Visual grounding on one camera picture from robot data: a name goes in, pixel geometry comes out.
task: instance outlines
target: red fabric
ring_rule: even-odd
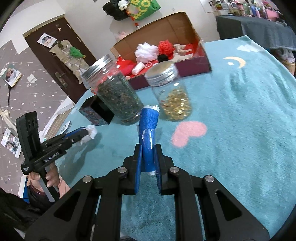
[[[159,54],[165,54],[165,55],[171,55],[174,51],[173,44],[170,43],[170,41],[165,40],[165,41],[160,41],[159,42]]]
[[[194,58],[201,57],[201,56],[206,56],[204,50],[202,49],[201,46],[198,46],[198,43],[197,42],[195,42],[193,44],[187,44],[186,47],[185,47],[185,50],[188,50],[188,49],[192,49],[192,51],[187,52],[187,54],[193,54],[193,57]],[[171,60],[173,58],[173,53],[171,53],[170,55],[168,55],[168,58]],[[120,71],[122,71],[128,65],[131,65],[131,63],[133,63],[134,66],[136,66],[136,63],[134,63],[131,60],[124,60],[121,56],[118,57],[118,61],[116,63],[117,63],[117,65],[120,65],[120,67],[119,67],[119,70]],[[134,78],[136,76],[145,74],[147,72],[147,70],[149,70],[153,66],[153,64],[158,63],[158,61],[157,60],[153,60],[153,61],[151,61],[151,63],[152,63],[152,65],[149,68],[142,69],[139,72],[139,74],[137,74],[137,75],[131,74],[130,77],[131,78]]]
[[[123,73],[124,76],[130,76],[135,66],[136,64],[128,65],[127,67],[122,68],[121,72]]]

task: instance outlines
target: pink heart pattern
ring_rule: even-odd
[[[172,143],[176,147],[184,147],[187,145],[190,137],[201,137],[207,132],[207,126],[199,121],[181,122],[173,136]]]

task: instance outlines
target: jar of dried tea leaves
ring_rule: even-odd
[[[131,125],[139,120],[143,104],[108,54],[95,62],[82,77],[123,124]]]
[[[189,97],[174,62],[156,64],[146,72],[145,78],[168,119],[180,121],[190,116]]]

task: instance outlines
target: door handle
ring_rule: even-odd
[[[54,75],[57,77],[57,79],[59,80],[59,82],[62,84],[62,86],[64,88],[67,88],[68,87],[68,84],[66,83],[66,81],[63,79],[63,76],[65,75],[66,73],[62,73],[60,74],[59,72],[56,72]]]

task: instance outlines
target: human hand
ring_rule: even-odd
[[[51,163],[49,165],[50,167],[50,171],[46,174],[45,178],[47,181],[47,187],[51,187],[51,186],[57,186],[59,185],[59,182],[60,182],[60,179],[59,179],[59,173],[57,171],[57,166],[55,165],[55,163]],[[39,183],[39,180],[40,180],[40,174],[36,173],[36,172],[31,172],[29,175],[28,175],[32,185],[38,189],[39,191],[41,192],[44,192],[43,191],[43,188],[41,187],[40,183]]]

